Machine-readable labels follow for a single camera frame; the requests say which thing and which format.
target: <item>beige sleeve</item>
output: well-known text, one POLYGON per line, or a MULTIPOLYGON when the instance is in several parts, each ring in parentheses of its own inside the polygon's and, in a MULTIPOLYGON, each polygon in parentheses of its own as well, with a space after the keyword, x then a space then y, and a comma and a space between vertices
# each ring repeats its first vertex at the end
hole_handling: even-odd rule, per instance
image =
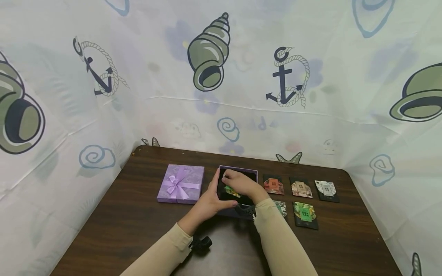
POLYGON ((143 253, 120 276, 170 276, 189 255, 193 241, 178 224, 143 253))
POLYGON ((307 253, 272 199, 256 205, 255 226, 273 276, 317 276, 307 253))

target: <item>starfish print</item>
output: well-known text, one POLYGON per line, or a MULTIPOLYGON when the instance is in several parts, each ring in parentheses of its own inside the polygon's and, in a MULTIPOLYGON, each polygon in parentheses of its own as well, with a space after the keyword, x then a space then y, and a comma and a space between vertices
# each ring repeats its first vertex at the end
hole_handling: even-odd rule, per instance
POLYGON ((413 265, 412 276, 422 276, 422 268, 420 267, 420 258, 417 253, 413 253, 412 265, 413 265))
MULTIPOLYGON (((142 138, 141 141, 145 145, 149 145, 149 141, 147 141, 147 139, 142 138)), ((155 137, 152 138, 152 146, 154 146, 154 147, 159 147, 160 146, 160 144, 158 143, 158 140, 155 137)))
POLYGON ((292 159, 290 160, 286 160, 284 157, 282 157, 279 154, 276 154, 276 158, 278 158, 279 162, 284 162, 284 163, 293 163, 293 164, 299 164, 299 161, 301 159, 302 156, 302 152, 298 152, 298 154, 296 154, 292 159))

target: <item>card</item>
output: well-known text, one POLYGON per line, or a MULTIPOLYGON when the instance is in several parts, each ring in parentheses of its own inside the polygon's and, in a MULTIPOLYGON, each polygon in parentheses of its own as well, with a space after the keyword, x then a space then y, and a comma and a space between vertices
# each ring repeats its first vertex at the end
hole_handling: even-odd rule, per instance
POLYGON ((287 215, 286 203, 284 201, 278 201, 278 200, 274 200, 273 202, 275 203, 275 205, 278 208, 278 210, 281 213, 281 215, 283 217, 285 217, 287 215))
POLYGON ((295 212, 296 226, 307 227, 312 229, 319 229, 318 220, 316 218, 315 209, 313 205, 293 202, 293 210, 295 212))
POLYGON ((294 196, 313 198, 312 189, 307 179, 290 177, 290 183, 292 183, 292 194, 294 196))
POLYGON ((282 185, 282 180, 280 176, 265 174, 264 178, 264 189, 268 193, 275 193, 278 195, 284 194, 284 186, 282 185))
POLYGON ((333 182, 315 180, 320 200, 339 202, 338 194, 333 182))
POLYGON ((235 196, 235 197, 242 197, 243 195, 240 195, 240 194, 238 194, 237 192, 235 192, 233 189, 232 189, 232 187, 230 187, 230 186, 225 186, 224 187, 224 189, 225 189, 225 191, 228 193, 228 194, 231 194, 231 195, 233 195, 233 196, 235 196))

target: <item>purple ribbon bow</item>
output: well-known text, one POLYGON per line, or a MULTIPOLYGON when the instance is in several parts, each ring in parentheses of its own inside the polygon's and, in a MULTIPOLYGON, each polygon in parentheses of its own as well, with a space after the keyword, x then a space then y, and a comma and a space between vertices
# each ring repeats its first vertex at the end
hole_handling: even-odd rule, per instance
POLYGON ((183 188, 199 189, 201 184, 185 183, 181 182, 185 176, 189 173, 189 170, 184 170, 184 166, 181 166, 176 174, 169 176, 170 181, 164 181, 163 186, 169 186, 167 192, 170 194, 170 198, 176 200, 177 198, 186 200, 189 195, 183 188))

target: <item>shower curtain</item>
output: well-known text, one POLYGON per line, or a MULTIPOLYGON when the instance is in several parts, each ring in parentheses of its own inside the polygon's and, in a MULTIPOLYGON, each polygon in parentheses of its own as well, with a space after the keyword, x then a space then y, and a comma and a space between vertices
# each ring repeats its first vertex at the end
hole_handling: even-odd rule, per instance
POLYGON ((440 12, 0 1, 0 274, 48 275, 149 144, 343 169, 401 272, 439 275, 440 12))

